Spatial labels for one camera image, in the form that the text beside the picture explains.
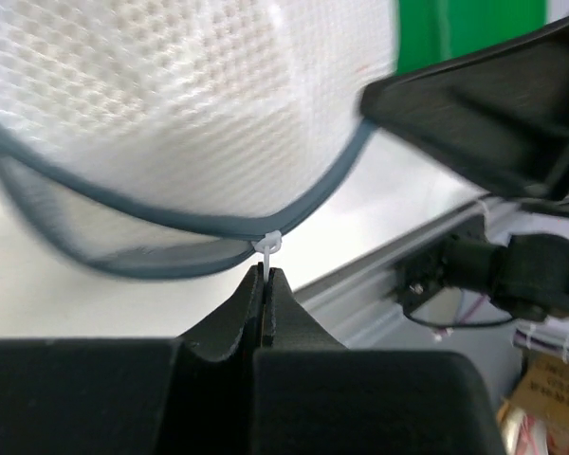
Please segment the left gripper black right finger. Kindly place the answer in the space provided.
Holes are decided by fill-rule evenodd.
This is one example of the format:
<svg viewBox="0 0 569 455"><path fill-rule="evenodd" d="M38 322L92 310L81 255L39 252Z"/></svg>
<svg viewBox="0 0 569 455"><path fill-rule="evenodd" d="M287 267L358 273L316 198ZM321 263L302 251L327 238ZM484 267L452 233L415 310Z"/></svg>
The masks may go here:
<svg viewBox="0 0 569 455"><path fill-rule="evenodd" d="M448 351L283 350L253 357L256 454L503 454L486 384Z"/></svg>

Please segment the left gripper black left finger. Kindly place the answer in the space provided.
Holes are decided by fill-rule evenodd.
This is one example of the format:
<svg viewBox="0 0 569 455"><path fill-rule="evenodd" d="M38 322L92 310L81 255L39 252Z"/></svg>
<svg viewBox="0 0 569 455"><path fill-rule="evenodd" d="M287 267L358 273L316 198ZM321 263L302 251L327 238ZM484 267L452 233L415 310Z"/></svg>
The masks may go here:
<svg viewBox="0 0 569 455"><path fill-rule="evenodd" d="M0 339L0 454L244 454L261 264L178 337Z"/></svg>

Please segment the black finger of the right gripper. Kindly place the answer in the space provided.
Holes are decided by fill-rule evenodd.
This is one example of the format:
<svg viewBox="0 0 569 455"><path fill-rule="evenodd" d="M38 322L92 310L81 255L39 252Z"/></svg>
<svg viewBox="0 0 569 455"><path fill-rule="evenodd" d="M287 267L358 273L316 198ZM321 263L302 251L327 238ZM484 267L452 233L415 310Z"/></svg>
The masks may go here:
<svg viewBox="0 0 569 455"><path fill-rule="evenodd" d="M360 113L503 198L569 193L569 16L368 84Z"/></svg>

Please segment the green plastic tray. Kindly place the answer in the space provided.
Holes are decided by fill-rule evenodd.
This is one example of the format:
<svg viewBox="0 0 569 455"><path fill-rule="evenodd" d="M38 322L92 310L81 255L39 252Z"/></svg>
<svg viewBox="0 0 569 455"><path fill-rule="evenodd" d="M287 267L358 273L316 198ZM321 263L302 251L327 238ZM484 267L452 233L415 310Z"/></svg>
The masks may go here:
<svg viewBox="0 0 569 455"><path fill-rule="evenodd" d="M542 0L400 0L396 72L500 44L546 23Z"/></svg>

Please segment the cardboard box brown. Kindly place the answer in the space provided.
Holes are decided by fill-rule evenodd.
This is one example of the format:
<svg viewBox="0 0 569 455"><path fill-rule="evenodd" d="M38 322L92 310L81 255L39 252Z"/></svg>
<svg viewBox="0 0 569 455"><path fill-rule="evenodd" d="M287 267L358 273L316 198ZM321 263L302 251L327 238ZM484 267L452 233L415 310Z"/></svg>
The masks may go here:
<svg viewBox="0 0 569 455"><path fill-rule="evenodd" d="M512 393L515 407L569 429L569 363L551 355L538 355Z"/></svg>

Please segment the aluminium rail frame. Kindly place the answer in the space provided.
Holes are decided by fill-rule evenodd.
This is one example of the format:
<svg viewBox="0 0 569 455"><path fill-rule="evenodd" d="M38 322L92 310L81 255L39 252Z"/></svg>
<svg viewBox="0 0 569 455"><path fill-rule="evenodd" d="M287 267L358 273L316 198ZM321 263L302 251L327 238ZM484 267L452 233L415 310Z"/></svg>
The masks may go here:
<svg viewBox="0 0 569 455"><path fill-rule="evenodd" d="M375 345L404 317L395 303L395 267L439 235L484 217L493 237L518 216L515 204L472 202L326 275L295 292L298 303L326 332L351 347Z"/></svg>

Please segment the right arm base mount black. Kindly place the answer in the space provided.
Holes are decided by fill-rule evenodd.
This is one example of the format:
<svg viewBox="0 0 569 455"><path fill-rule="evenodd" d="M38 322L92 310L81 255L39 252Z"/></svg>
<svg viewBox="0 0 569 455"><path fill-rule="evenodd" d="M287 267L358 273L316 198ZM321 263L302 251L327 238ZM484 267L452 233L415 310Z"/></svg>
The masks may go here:
<svg viewBox="0 0 569 455"><path fill-rule="evenodd" d="M398 263L396 279L396 300L403 315L436 330L569 318L569 240L554 234L513 235L505 246L484 238L447 236ZM436 324L413 316L446 287L486 296L509 317Z"/></svg>

